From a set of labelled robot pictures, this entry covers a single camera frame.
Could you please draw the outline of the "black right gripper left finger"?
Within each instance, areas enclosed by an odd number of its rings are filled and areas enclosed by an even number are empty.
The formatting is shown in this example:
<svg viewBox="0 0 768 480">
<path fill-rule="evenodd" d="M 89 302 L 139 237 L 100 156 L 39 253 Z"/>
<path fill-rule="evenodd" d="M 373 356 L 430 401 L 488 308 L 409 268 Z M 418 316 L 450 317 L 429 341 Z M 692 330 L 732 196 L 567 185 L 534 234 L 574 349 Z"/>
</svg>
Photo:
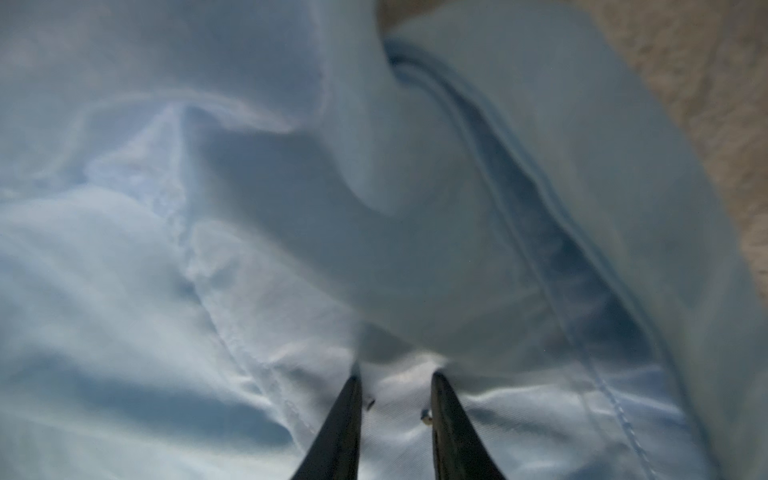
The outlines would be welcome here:
<svg viewBox="0 0 768 480">
<path fill-rule="evenodd" d="M 362 383 L 344 384 L 292 480 L 356 480 L 360 459 Z"/>
</svg>

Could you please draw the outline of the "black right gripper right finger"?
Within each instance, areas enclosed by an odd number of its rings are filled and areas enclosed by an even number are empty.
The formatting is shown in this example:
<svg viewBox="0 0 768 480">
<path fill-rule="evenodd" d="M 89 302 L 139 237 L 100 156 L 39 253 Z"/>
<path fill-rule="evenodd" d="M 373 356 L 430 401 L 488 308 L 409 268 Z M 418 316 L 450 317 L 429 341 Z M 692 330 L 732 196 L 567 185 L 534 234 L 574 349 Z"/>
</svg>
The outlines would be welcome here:
<svg viewBox="0 0 768 480">
<path fill-rule="evenodd" d="M 431 379 L 433 465 L 437 480 L 504 480 L 447 377 Z"/>
</svg>

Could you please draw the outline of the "light blue long sleeve shirt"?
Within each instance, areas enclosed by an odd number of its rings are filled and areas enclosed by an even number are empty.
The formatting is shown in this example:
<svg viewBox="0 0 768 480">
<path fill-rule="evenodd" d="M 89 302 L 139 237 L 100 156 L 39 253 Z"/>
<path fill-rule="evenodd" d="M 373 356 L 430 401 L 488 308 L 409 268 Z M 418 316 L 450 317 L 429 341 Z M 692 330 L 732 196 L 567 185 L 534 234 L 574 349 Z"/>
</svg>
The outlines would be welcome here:
<svg viewBox="0 0 768 480">
<path fill-rule="evenodd" d="M 583 12 L 1 5 L 1 475 L 763 479 L 767 313 L 684 133 Z"/>
</svg>

